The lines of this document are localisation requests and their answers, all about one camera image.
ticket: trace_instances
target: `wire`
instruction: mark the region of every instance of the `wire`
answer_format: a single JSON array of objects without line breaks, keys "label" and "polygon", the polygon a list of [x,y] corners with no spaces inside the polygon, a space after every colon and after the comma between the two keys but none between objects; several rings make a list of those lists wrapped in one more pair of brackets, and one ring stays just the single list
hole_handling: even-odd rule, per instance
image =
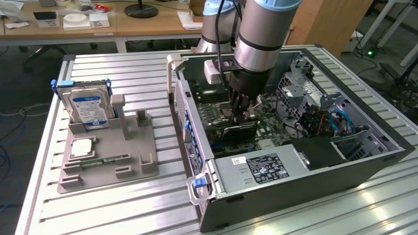
[{"label": "wire", "polygon": [[234,7],[236,7],[236,9],[237,9],[237,13],[238,13],[240,19],[242,20],[241,4],[238,3],[238,5],[237,5],[236,2],[233,2],[233,3],[234,3]]},{"label": "wire", "polygon": [[3,166],[6,165],[6,163],[7,163],[7,158],[6,158],[6,156],[2,155],[2,154],[0,154],[0,157],[2,157],[2,159],[3,159],[3,163],[0,164],[0,167],[3,167]]},{"label": "wire", "polygon": [[2,143],[3,146],[7,146],[10,144],[13,144],[21,137],[22,135],[25,134],[25,131],[26,131],[26,124],[22,123],[21,121],[13,121],[13,120],[6,120],[6,119],[2,119],[0,118],[0,121],[5,121],[5,122],[10,122],[10,123],[18,123],[19,126],[22,126],[22,130],[21,130],[21,133],[18,134],[18,136],[15,136],[11,140],[9,140],[6,143]]},{"label": "wire", "polygon": [[292,125],[284,123],[284,126],[293,128],[297,132],[301,132],[305,135],[305,132],[302,130],[300,130],[298,128],[293,127]]},{"label": "wire", "polygon": [[381,39],[382,39],[382,37],[384,37],[384,35],[385,35],[388,29],[393,26],[393,24],[394,24],[396,21],[398,20],[398,17],[401,16],[401,14],[402,14],[402,12],[405,11],[405,9],[409,7],[409,5],[412,4],[412,2],[413,2],[413,0],[409,1],[409,3],[406,4],[406,6],[404,7],[404,9],[400,11],[397,17],[394,18],[394,21],[393,21],[392,24],[384,29],[384,31],[382,31],[382,33],[381,33],[381,36],[380,36],[378,39],[377,39],[376,48],[377,48],[378,50],[380,50],[380,49],[384,50],[384,53],[381,52],[384,55],[386,55],[386,51],[385,51],[385,49],[384,49],[382,47],[378,46],[380,41],[381,41]]},{"label": "wire", "polygon": [[13,108],[13,109],[21,109],[21,110],[23,110],[23,111],[25,111],[25,117],[23,117],[22,121],[19,122],[19,125],[13,129],[13,131],[11,131],[10,133],[7,133],[6,136],[3,136],[3,137],[0,138],[0,143],[2,143],[2,141],[18,130],[18,128],[25,124],[26,119],[27,119],[27,111],[26,111],[23,108]]},{"label": "wire", "polygon": [[7,53],[9,48],[10,48],[10,46],[6,48],[6,50],[5,50],[5,51],[0,51],[0,56],[3,56],[3,55]]},{"label": "wire", "polygon": [[18,184],[18,193],[17,193],[14,199],[11,200],[11,202],[7,203],[5,206],[2,206],[2,208],[0,208],[0,212],[2,212],[17,201],[17,199],[19,199],[22,197],[22,181],[21,181],[21,177],[19,177],[19,174],[18,174],[17,165],[15,165],[13,159],[10,158],[10,156],[7,154],[7,151],[6,151],[6,149],[5,149],[5,147],[2,145],[0,145],[0,148],[5,151],[5,154],[0,154],[0,156],[9,160],[10,169],[13,168],[13,171],[14,171],[14,174],[15,174],[15,177],[17,177],[17,184]]},{"label": "wire", "polygon": [[334,110],[332,111],[332,113],[329,114],[329,120],[332,121],[333,128],[334,128],[337,131],[340,131],[340,129],[338,129],[336,123],[334,123],[333,114],[342,115],[342,116],[346,118],[346,121],[348,121],[349,124],[350,124],[350,129],[352,129],[352,131],[354,131],[354,126],[353,126],[353,123],[352,123],[352,121],[350,121],[350,117],[349,117],[348,113],[346,113],[345,111],[342,111],[342,110],[340,110],[340,109],[334,109]]},{"label": "wire", "polygon": [[298,122],[296,122],[294,127],[297,130],[300,130],[297,126],[298,126]]},{"label": "wire", "polygon": [[158,5],[158,6],[162,6],[162,7],[166,7],[166,8],[170,8],[170,9],[175,9],[175,10],[179,10],[179,11],[186,11],[189,10],[189,8],[177,8],[177,7],[171,7],[171,6],[166,6],[166,5],[162,5],[162,4],[158,4],[155,2],[150,2],[150,1],[145,1],[143,3],[149,3],[149,4],[153,4],[153,5]]},{"label": "wire", "polygon": [[360,59],[364,59],[364,60],[372,62],[373,65],[374,65],[373,67],[361,70],[361,71],[357,73],[357,76],[360,76],[360,74],[364,73],[365,71],[377,68],[377,67],[378,67],[378,64],[377,64],[373,60],[369,60],[369,59],[366,59],[366,58],[364,57],[364,47],[361,46],[360,39],[358,39],[358,29],[356,29],[356,38],[357,38],[357,40],[358,40],[358,44],[357,44],[357,46],[356,46],[354,56],[358,57]]},{"label": "wire", "polygon": [[221,75],[221,79],[222,81],[226,83],[225,81],[225,76],[224,76],[224,62],[222,62],[222,56],[221,56],[221,40],[220,40],[220,17],[221,17],[221,12],[222,12],[222,8],[224,8],[224,3],[225,0],[221,0],[221,5],[220,5],[220,9],[218,9],[218,13],[217,13],[217,18],[216,18],[216,38],[217,38],[217,54],[218,54],[218,66],[220,66],[220,75]]},{"label": "wire", "polygon": [[321,127],[322,127],[322,123],[324,123],[325,117],[326,117],[326,114],[324,114],[322,117],[321,117],[317,135],[320,135],[320,133],[321,133]]},{"label": "wire", "polygon": [[0,145],[0,149],[3,150],[5,154],[0,154],[0,156],[6,159],[6,162],[7,162],[7,170],[6,170],[6,174],[5,176],[2,177],[0,179],[0,183],[6,180],[10,172],[11,172],[11,158],[9,157],[9,154],[7,154],[7,150],[5,149],[5,147]]},{"label": "wire", "polygon": [[[106,0],[99,0],[99,1],[94,1],[94,2],[98,2],[98,3],[107,3],[107,2],[138,2],[138,1],[106,1]],[[151,1],[143,1],[143,3],[149,3],[149,4],[153,4],[153,5],[158,5],[158,6],[162,6],[162,7],[166,7],[166,8],[170,8],[170,9],[175,9],[175,10],[179,10],[179,11],[186,11],[189,10],[189,8],[177,8],[177,7],[171,7],[171,6],[166,6],[163,4],[159,4],[159,3],[155,3],[155,2],[151,2]]]},{"label": "wire", "polygon": [[[17,116],[17,115],[21,115],[21,116],[25,116],[23,114],[23,110],[30,110],[33,108],[37,108],[37,107],[41,107],[41,106],[45,106],[45,105],[50,105],[50,103],[39,103],[39,104],[35,104],[33,106],[29,106],[29,107],[25,107],[22,108],[22,110],[17,113],[13,113],[13,114],[5,114],[3,111],[0,112],[0,116],[6,116],[6,117],[10,117],[10,116]],[[34,114],[34,115],[27,115],[27,117],[38,117],[38,116],[42,116],[42,115],[46,115],[49,114],[50,112],[45,112],[45,113],[41,113],[41,114]]]}]

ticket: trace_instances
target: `wooden desk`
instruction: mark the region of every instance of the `wooden desk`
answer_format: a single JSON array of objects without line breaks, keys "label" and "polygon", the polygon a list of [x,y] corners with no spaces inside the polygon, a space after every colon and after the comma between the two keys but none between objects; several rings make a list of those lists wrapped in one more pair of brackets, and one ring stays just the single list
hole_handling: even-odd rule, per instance
[{"label": "wooden desk", "polygon": [[[186,9],[186,3],[162,3],[169,7]],[[86,30],[65,31],[63,16],[61,16],[61,27],[38,27],[34,12],[55,11],[66,7],[42,7],[39,2],[26,2],[23,11],[31,17],[30,26],[5,29],[5,24],[10,19],[0,20],[0,46],[29,46],[29,45],[54,45],[71,43],[115,42],[118,52],[126,53],[126,42],[130,40],[158,40],[199,38],[202,30],[186,30],[182,27],[178,10],[157,5],[159,14],[150,19],[137,19],[125,13],[126,6],[134,2],[102,3],[114,7],[114,14],[110,15],[111,27]]]},{"label": "wooden desk", "polygon": [[321,44],[340,56],[373,0],[305,0],[288,44]]},{"label": "wooden desk", "polygon": [[[38,27],[37,19],[34,12],[42,11],[55,11],[59,9],[65,9],[65,6],[54,6],[54,7],[43,7],[39,2],[26,2],[23,11],[27,16],[31,18],[30,26],[21,28],[6,28],[6,39],[49,39],[49,38],[85,38],[85,37],[97,37],[103,36],[103,34],[117,35],[117,16],[111,14],[109,19],[111,23],[111,27],[106,28],[93,28],[85,30],[73,30],[65,31],[63,29],[63,16],[61,16],[61,26],[59,27],[49,27],[41,28]],[[5,19],[5,23],[13,23],[7,18]]]},{"label": "wooden desk", "polygon": [[5,28],[6,28],[6,26],[5,26],[5,22],[3,22],[3,18],[2,18],[0,19],[0,36],[5,35]]},{"label": "wooden desk", "polygon": [[[123,12],[133,2],[119,2],[118,12]],[[165,6],[187,10],[189,5],[181,2],[162,3]],[[167,34],[201,34],[202,30],[186,30],[182,26],[178,11],[175,9],[154,5],[158,8],[158,15],[149,19],[138,19],[130,17],[127,14],[118,14],[118,35],[167,35]]]}]

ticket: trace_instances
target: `gray floor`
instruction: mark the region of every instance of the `gray floor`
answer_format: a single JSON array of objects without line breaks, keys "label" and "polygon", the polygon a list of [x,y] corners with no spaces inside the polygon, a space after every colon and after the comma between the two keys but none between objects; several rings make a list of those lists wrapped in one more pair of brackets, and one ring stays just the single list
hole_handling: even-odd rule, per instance
[{"label": "gray floor", "polygon": [[[361,22],[358,27],[360,31],[366,32],[376,16],[368,17]],[[381,32],[386,28],[390,22],[384,22],[376,32],[373,38],[378,38]],[[386,45],[388,54],[378,54],[376,59],[377,63],[386,62],[390,63],[394,68],[404,72],[405,68],[398,66],[404,57],[409,53],[410,49],[418,42],[418,36],[400,28],[394,33]],[[197,40],[186,40],[190,46],[197,45]],[[103,54],[103,53],[117,53],[117,46],[114,43],[99,43],[99,48],[93,50],[89,44],[78,45],[63,45],[65,50],[71,54]],[[139,44],[131,44],[130,51],[143,51],[150,50],[147,48],[147,43],[142,42]],[[178,49],[182,49],[181,43],[177,43]],[[365,49],[373,46],[373,42],[366,45]],[[29,53],[22,53],[18,47],[11,47],[7,54],[0,57],[0,110],[10,109],[13,107],[27,107],[37,103],[50,102],[53,99],[53,91],[50,89],[50,81],[58,77],[61,70],[62,56],[55,51],[50,51],[45,54],[34,63],[34,73],[23,73],[21,63],[25,61],[30,53],[33,53],[39,47],[30,47]],[[154,50],[170,50],[175,49],[175,42],[170,41],[155,41]],[[357,58],[352,53],[344,53],[340,57],[341,61],[348,65],[348,67],[358,72],[365,68],[373,66],[373,64],[360,58]],[[417,78],[418,68],[414,70],[413,79]],[[369,70],[362,73],[362,76],[376,79],[380,81],[382,75],[378,73],[378,69]],[[38,109],[30,110],[29,114],[37,114],[45,112],[47,107],[41,107]],[[22,116],[17,116],[10,120],[19,121]],[[35,156],[38,152],[38,146],[41,142],[42,132],[45,128],[47,116],[29,117],[26,120],[26,132],[19,140],[7,146],[9,154],[17,164],[19,178],[22,180],[22,191],[23,195],[30,182],[30,175],[33,171],[33,165],[35,161]],[[11,129],[14,124],[0,121],[0,136],[3,136]],[[0,175],[3,175],[5,169],[0,168]],[[14,200],[17,196],[17,180],[14,175],[10,175],[7,180],[0,184],[0,207]],[[23,203],[23,197],[13,201],[13,207],[0,211],[0,234],[9,235],[14,234],[17,223],[21,214],[21,204]]]}]

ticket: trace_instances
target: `black cable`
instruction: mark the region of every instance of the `black cable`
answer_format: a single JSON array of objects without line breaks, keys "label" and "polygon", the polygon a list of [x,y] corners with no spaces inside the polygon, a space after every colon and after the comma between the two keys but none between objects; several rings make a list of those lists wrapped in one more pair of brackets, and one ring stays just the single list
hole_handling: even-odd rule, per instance
[{"label": "black cable", "polygon": [[10,161],[10,156],[9,156],[7,150],[6,150],[6,148],[2,146],[2,144],[0,144],[0,149],[2,149],[3,152],[5,152],[5,155],[6,155],[6,162],[7,162],[6,174],[5,174],[5,176],[3,176],[2,179],[0,179],[0,183],[2,183],[2,182],[6,180],[6,178],[7,178],[7,176],[9,176],[10,172],[11,172],[11,161]]},{"label": "black cable", "polygon": [[378,67],[378,64],[377,64],[373,60],[369,60],[369,59],[366,59],[366,58],[364,57],[364,47],[361,46],[360,39],[358,39],[358,29],[356,29],[356,38],[357,38],[357,40],[358,40],[358,44],[357,44],[357,46],[356,46],[354,56],[358,57],[360,59],[364,59],[364,60],[372,62],[373,65],[374,65],[373,67],[361,70],[361,71],[357,73],[357,76],[360,76],[360,74],[361,74],[362,72],[377,68],[377,67]]},{"label": "black cable", "polygon": [[237,9],[237,13],[238,13],[238,15],[240,15],[240,19],[242,20],[241,4],[238,3],[238,5],[237,5],[236,2],[233,2],[233,3],[234,3],[234,6],[236,6],[236,9]]},{"label": "black cable", "polygon": [[21,112],[22,112],[22,111],[25,112],[25,117],[23,117],[23,119],[22,119],[19,125],[11,130],[11,132],[7,133],[6,136],[3,136],[3,137],[0,138],[0,143],[2,143],[2,140],[5,140],[5,139],[18,130],[18,128],[19,128],[19,127],[23,125],[23,123],[26,122],[26,119],[27,119],[27,110],[26,110],[25,108],[15,107],[15,108],[11,108],[11,109],[9,109],[9,110],[2,110],[2,113],[3,113],[3,112],[7,112],[7,111],[11,111],[11,110],[17,110],[17,109],[19,109]]},{"label": "black cable", "polygon": [[9,204],[7,208],[19,208],[23,207],[25,204]]},{"label": "black cable", "polygon": [[293,128],[296,131],[301,132],[302,134],[305,134],[305,132],[302,130],[300,130],[298,128],[293,127],[292,125],[284,123],[284,126],[289,127],[289,128]]},{"label": "black cable", "polygon": [[3,167],[5,164],[7,163],[7,158],[6,158],[6,156],[3,156],[2,154],[0,154],[0,157],[2,157],[2,159],[3,159],[3,162],[2,162],[2,164],[0,164],[0,167]]},{"label": "black cable", "polygon": [[378,39],[377,39],[376,48],[378,49],[378,51],[380,51],[381,49],[384,50],[384,53],[381,52],[384,55],[386,55],[386,51],[385,51],[385,49],[384,49],[382,47],[378,46],[380,41],[381,41],[381,39],[382,39],[382,37],[384,37],[386,31],[389,30],[389,28],[390,28],[390,27],[393,26],[393,24],[396,23],[396,21],[397,21],[398,17],[401,16],[402,12],[405,11],[405,9],[406,9],[406,8],[409,7],[409,5],[412,4],[412,2],[413,2],[413,0],[409,1],[409,3],[406,4],[405,8],[400,11],[397,17],[394,18],[394,21],[393,21],[392,24],[384,29],[384,31],[382,31],[382,33],[381,33],[381,36],[380,36]]},{"label": "black cable", "polygon": [[217,38],[217,54],[218,54],[218,66],[220,66],[220,75],[224,83],[226,84],[225,81],[225,76],[224,76],[224,62],[222,62],[222,56],[221,56],[221,43],[220,43],[220,17],[221,17],[221,12],[222,12],[222,7],[224,7],[225,0],[221,1],[218,13],[217,13],[217,18],[216,18],[216,38]]},{"label": "black cable", "polygon": [[[130,3],[137,3],[138,1],[107,1],[107,0],[98,0],[98,1],[94,1],[95,3],[109,3],[109,2],[130,2]],[[166,7],[166,8],[170,8],[170,9],[175,9],[175,10],[179,10],[179,11],[185,11],[185,10],[189,10],[189,8],[177,8],[177,7],[171,7],[171,6],[166,6],[166,5],[162,5],[159,3],[155,3],[155,2],[150,2],[150,1],[143,1],[143,3],[149,3],[149,4],[153,4],[153,5],[158,5],[158,6],[162,6],[162,7]]]},{"label": "black cable", "polygon": [[7,53],[9,48],[10,48],[10,46],[6,48],[6,50],[5,50],[5,51],[0,51],[0,56],[3,56],[3,55]]}]

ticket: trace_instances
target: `aluminum table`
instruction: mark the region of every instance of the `aluminum table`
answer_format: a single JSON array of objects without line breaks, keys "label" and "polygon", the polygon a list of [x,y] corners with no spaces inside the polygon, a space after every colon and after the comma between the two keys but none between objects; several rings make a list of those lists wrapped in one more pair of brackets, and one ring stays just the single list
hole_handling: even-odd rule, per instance
[{"label": "aluminum table", "polygon": [[[418,128],[381,98],[334,56],[305,46],[406,140],[418,145]],[[125,111],[149,109],[153,115],[159,175],[153,178],[58,194],[69,113],[55,96],[37,156],[17,234],[182,235],[199,233],[195,207],[189,201],[186,174],[167,99],[167,55],[189,51],[81,55],[65,61],[61,80],[109,77],[115,94],[125,94]],[[316,80],[328,92],[334,85]],[[208,233],[417,234],[418,151],[384,169],[358,188],[310,201],[226,229]]]}]

